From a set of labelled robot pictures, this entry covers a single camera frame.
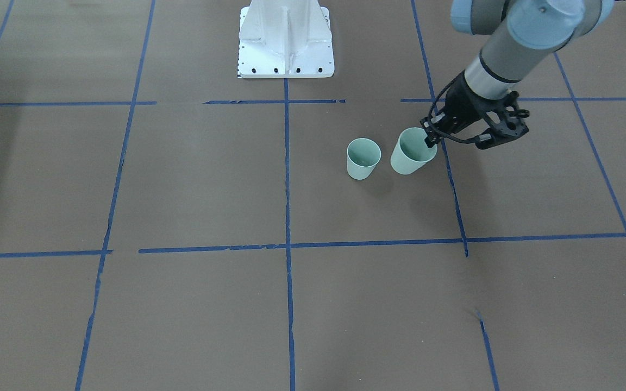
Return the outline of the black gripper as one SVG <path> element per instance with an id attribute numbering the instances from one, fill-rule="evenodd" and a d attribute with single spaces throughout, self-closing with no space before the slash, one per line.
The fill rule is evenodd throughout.
<path id="1" fill-rule="evenodd" d="M 472 91 L 462 71 L 447 87 L 446 100 L 437 115 L 421 119 L 427 148 L 434 148 L 442 139 L 457 134 L 477 121 L 485 121 L 487 129 L 478 136 L 476 146 L 489 149 L 511 143 L 529 132 L 525 119 L 530 111 L 520 108 L 519 92 L 509 89 L 498 99 L 489 99 Z"/>

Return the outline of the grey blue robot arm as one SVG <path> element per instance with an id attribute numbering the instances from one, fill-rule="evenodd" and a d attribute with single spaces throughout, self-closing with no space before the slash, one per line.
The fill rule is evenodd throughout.
<path id="1" fill-rule="evenodd" d="M 530 113 L 514 87 L 543 59 L 601 25 L 613 1 L 454 1 L 455 30 L 485 35 L 479 54 L 442 91 L 442 109 L 422 119 L 424 141 L 489 149 L 524 136 Z"/>

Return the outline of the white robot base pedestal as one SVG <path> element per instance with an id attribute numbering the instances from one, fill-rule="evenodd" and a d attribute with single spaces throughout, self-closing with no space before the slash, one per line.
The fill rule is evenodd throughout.
<path id="1" fill-rule="evenodd" d="M 328 8 L 318 1 L 251 1 L 241 8 L 239 78 L 330 78 L 334 74 Z"/>

